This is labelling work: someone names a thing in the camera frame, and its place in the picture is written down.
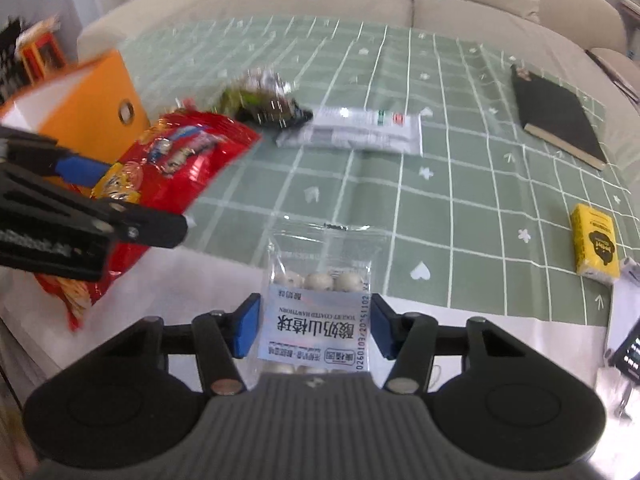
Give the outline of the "red fries snack bag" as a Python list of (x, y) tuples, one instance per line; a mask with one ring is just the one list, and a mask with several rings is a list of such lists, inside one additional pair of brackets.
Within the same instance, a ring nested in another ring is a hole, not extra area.
[(93, 284), (43, 274), (35, 274), (35, 279), (47, 294), (62, 301), (70, 330), (79, 330), (87, 311), (94, 305)]

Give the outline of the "black green snack bag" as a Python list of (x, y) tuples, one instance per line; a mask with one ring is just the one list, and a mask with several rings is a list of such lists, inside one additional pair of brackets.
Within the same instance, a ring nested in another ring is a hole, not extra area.
[(241, 87), (224, 90), (213, 111), (243, 124), (279, 130), (301, 127), (314, 118), (311, 110), (300, 107), (283, 93)]

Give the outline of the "clear cake snack pack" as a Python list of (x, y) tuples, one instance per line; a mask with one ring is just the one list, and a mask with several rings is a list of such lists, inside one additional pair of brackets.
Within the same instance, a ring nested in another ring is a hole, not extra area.
[(289, 96), (292, 93), (292, 86), (279, 73), (265, 67), (246, 70), (239, 78), (235, 79), (234, 85), (243, 91), (266, 92), (279, 98)]

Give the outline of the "yogurt hawthorn balls pack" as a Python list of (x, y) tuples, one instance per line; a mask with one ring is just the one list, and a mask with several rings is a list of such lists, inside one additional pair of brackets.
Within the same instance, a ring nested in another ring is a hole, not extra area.
[(255, 356), (267, 373), (369, 369), (371, 297), (390, 237), (282, 218), (268, 232)]

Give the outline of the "silver white sachet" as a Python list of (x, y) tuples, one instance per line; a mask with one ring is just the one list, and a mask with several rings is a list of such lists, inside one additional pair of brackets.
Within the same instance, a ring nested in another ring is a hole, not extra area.
[(418, 115), (389, 110), (321, 107), (309, 122), (276, 136), (279, 148), (339, 148), (421, 156), (422, 125)]

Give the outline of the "orange cardboard box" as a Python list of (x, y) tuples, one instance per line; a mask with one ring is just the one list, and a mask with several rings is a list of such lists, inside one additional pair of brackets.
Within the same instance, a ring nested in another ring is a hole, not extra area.
[[(149, 124), (117, 51), (66, 68), (1, 107), (1, 128), (50, 136), (82, 156), (111, 166)], [(94, 188), (69, 184), (58, 177), (43, 179), (85, 196)]]

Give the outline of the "red orange stool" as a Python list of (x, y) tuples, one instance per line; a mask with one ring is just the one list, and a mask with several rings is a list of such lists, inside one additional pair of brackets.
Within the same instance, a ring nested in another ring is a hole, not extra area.
[(66, 66), (66, 58), (53, 32), (40, 32), (34, 39), (24, 40), (18, 46), (18, 54), (32, 84)]

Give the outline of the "phone on white stand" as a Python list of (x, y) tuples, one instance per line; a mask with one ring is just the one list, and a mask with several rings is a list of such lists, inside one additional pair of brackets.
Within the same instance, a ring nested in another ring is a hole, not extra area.
[(596, 391), (611, 416), (624, 422), (639, 418), (632, 405), (639, 392), (639, 263), (630, 257), (620, 262), (613, 286)]

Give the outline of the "yellow tissue pack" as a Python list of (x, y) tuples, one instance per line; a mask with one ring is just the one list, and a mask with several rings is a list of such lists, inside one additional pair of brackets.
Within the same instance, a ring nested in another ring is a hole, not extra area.
[(620, 278), (620, 260), (613, 218), (586, 204), (577, 204), (570, 215), (576, 273), (603, 285)]

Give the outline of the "green checked tablecloth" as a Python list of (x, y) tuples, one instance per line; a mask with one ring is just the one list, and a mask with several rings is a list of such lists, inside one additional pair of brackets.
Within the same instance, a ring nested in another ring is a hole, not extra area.
[(169, 26), (119, 47), (143, 105), (199, 106), (244, 70), (268, 67), (305, 106), (420, 118), (417, 155), (279, 148), (264, 136), (193, 206), (186, 244), (262, 261), (275, 218), (386, 235), (378, 292), (435, 307), (602, 326), (608, 288), (575, 272), (570, 213), (610, 214), (616, 254), (639, 251), (620, 170), (595, 170), (518, 124), (513, 55), (411, 28), (336, 18), (232, 18)]

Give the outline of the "black notebook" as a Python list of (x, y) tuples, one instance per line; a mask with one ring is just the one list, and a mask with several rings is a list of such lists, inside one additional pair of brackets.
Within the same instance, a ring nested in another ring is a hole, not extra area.
[(594, 169), (605, 168), (608, 161), (596, 132), (573, 92), (515, 64), (511, 84), (518, 120), (526, 132)]

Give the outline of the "dark book on sofa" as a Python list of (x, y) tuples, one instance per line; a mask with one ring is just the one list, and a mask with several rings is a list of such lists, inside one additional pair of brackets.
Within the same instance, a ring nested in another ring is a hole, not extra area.
[(639, 106), (639, 64), (611, 49), (594, 48), (586, 53), (604, 71), (614, 86), (623, 92), (632, 104)]

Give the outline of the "beige sofa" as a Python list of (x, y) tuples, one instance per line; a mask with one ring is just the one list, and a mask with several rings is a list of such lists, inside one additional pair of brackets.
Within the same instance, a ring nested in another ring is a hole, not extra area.
[(586, 53), (605, 48), (626, 55), (623, 19), (608, 0), (540, 0), (538, 23), (469, 0), (129, 0), (85, 27), (77, 49), (81, 58), (92, 58), (127, 37), (169, 23), (270, 15), (413, 26), (483, 41), (589, 92), (604, 104), (613, 131), (639, 129), (637, 107)]

